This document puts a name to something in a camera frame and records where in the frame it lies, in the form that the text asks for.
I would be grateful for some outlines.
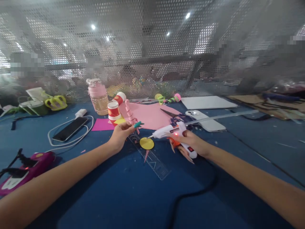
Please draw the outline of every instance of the pink water bottle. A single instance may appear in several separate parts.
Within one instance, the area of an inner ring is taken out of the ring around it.
[[[88,94],[98,115],[108,114],[108,96],[105,85],[100,79],[87,79]]]

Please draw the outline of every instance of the hand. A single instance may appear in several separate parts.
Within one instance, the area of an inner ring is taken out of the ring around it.
[[[124,122],[114,128],[111,138],[108,141],[109,146],[115,153],[121,151],[124,146],[125,140],[136,129],[129,122]]]
[[[176,136],[176,135],[168,135],[172,139],[182,142],[185,144],[188,144],[190,147],[192,147],[200,156],[208,158],[210,153],[217,149],[216,146],[213,146],[206,141],[202,140],[200,137],[195,135],[189,130],[186,130],[183,132],[183,136]]]

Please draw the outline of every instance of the white cable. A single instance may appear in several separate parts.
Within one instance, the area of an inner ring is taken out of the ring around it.
[[[73,141],[70,141],[70,142],[68,142],[68,143],[61,144],[61,145],[54,145],[54,144],[52,143],[52,139],[51,139],[51,137],[50,137],[50,132],[51,132],[52,130],[54,130],[54,129],[56,129],[56,128],[62,126],[62,125],[64,125],[64,124],[67,124],[67,123],[69,123],[69,122],[71,122],[71,121],[74,121],[75,119],[71,119],[71,120],[69,120],[69,121],[67,121],[67,122],[65,122],[65,123],[63,123],[63,124],[60,124],[60,125],[54,127],[53,129],[51,129],[51,130],[48,132],[48,139],[49,139],[50,145],[51,145],[51,146],[64,146],[64,147],[59,147],[59,148],[56,148],[56,149],[51,149],[51,150],[45,151],[45,153],[46,153],[46,152],[49,152],[49,151],[58,150],[58,149],[69,148],[69,147],[74,146],[74,145],[76,145],[77,143],[79,143],[79,142],[80,142],[80,141],[90,132],[90,130],[91,130],[92,127],[93,127],[93,123],[94,123],[94,118],[93,118],[92,116],[88,115],[88,116],[84,116],[84,117],[91,117],[91,118],[92,118],[91,127],[89,128],[87,125],[83,125],[83,126],[85,126],[85,127],[87,128],[86,133],[84,133],[82,136],[80,136],[80,137],[78,137],[77,139],[75,139],[75,140],[73,140]]]

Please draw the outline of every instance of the metal mesh wall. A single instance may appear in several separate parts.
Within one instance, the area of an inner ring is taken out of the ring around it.
[[[304,78],[301,0],[0,0],[1,102],[251,93]]]

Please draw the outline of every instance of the white smartphone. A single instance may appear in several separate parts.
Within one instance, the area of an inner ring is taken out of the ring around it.
[[[188,110],[187,112],[185,112],[185,114],[187,116],[191,116],[195,118],[196,120],[209,117],[198,110]],[[218,132],[218,131],[226,130],[225,126],[221,125],[219,122],[216,122],[215,120],[200,121],[199,125],[201,125],[202,128],[204,128],[208,132]]]
[[[70,137],[72,137],[73,134],[75,134],[79,130],[79,128],[81,128],[82,125],[87,122],[87,120],[88,118],[78,117],[64,129],[62,129],[59,133],[55,134],[52,139],[59,142],[67,141]]]

